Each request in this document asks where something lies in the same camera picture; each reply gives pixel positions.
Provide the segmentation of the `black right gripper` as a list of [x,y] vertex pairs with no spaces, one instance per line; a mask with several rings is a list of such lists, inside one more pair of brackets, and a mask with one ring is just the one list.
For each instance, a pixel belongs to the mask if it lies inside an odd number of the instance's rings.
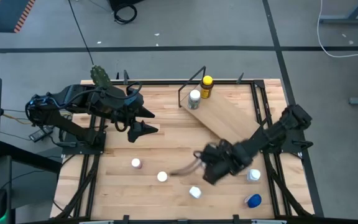
[[228,174],[235,176],[240,173],[252,164],[253,158],[254,150],[249,147],[247,141],[231,144],[222,139],[216,146],[207,144],[201,152],[201,159],[196,158],[186,167],[171,171],[169,176],[190,175],[205,163],[203,179],[215,185],[218,180]]

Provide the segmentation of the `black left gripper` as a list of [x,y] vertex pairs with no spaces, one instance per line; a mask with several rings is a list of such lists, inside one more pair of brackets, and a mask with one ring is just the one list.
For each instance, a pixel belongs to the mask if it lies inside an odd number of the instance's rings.
[[141,86],[127,86],[125,90],[112,86],[106,90],[108,117],[112,123],[131,124],[127,132],[128,141],[135,142],[140,136],[158,132],[158,128],[137,122],[136,117],[154,118],[155,115],[144,107],[144,98],[140,93]]

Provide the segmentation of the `green label bottle white cap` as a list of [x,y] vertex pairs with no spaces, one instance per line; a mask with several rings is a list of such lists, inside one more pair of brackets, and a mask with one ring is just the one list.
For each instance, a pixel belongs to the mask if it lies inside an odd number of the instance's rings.
[[199,90],[191,90],[188,95],[188,107],[189,109],[196,110],[201,102],[201,93]]

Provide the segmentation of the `large white medicine bottle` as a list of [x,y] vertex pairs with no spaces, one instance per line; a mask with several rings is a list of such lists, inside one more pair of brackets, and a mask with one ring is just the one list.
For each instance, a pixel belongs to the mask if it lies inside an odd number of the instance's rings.
[[261,176],[261,172],[258,169],[249,169],[247,172],[248,182],[258,182]]

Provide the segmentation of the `blue bottle white cap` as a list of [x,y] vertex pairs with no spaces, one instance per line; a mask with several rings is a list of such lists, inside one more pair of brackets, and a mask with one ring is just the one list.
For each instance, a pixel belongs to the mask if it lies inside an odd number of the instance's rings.
[[256,208],[262,203],[262,197],[259,194],[249,195],[245,200],[244,204],[249,208]]

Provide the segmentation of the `brown bottle yellow cap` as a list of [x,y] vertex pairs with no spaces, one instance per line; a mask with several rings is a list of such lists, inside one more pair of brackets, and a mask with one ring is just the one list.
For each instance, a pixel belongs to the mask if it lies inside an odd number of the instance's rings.
[[213,85],[214,85],[214,81],[211,76],[207,75],[203,77],[200,83],[200,87],[201,87],[200,93],[203,99],[207,99],[210,97]]

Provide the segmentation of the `green cactus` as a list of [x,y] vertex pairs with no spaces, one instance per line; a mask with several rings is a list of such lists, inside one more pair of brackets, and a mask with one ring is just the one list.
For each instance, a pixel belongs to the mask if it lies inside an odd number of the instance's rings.
[[94,65],[91,70],[91,78],[93,83],[101,88],[108,89],[112,87],[112,83],[105,69],[99,65]]

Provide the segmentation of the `black power adapter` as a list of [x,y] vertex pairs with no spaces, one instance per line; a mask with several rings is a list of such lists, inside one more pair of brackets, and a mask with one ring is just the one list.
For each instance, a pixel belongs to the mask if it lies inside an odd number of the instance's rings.
[[29,139],[33,142],[43,140],[53,133],[53,126],[43,126],[38,131],[29,135]]

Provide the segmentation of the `black box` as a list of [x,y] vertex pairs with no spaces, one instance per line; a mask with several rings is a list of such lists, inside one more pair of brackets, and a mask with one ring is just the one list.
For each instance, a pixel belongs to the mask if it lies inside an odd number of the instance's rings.
[[115,11],[119,6],[122,5],[135,5],[143,0],[107,0],[111,9]]

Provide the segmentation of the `hazard striped floor mat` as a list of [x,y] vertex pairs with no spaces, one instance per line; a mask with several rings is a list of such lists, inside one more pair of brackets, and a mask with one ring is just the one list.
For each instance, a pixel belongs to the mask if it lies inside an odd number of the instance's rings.
[[0,0],[0,32],[20,32],[35,1]]

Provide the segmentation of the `wooden shelf black metal frame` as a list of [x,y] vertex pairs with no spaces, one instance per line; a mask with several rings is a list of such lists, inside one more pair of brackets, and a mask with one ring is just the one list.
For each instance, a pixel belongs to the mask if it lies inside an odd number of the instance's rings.
[[197,109],[189,108],[190,95],[182,96],[181,91],[189,84],[200,90],[200,82],[195,80],[195,77],[205,73],[206,67],[203,66],[178,89],[178,106],[189,112],[221,139],[232,144],[249,139],[260,128],[260,124],[221,94],[215,92],[209,98],[201,100]]

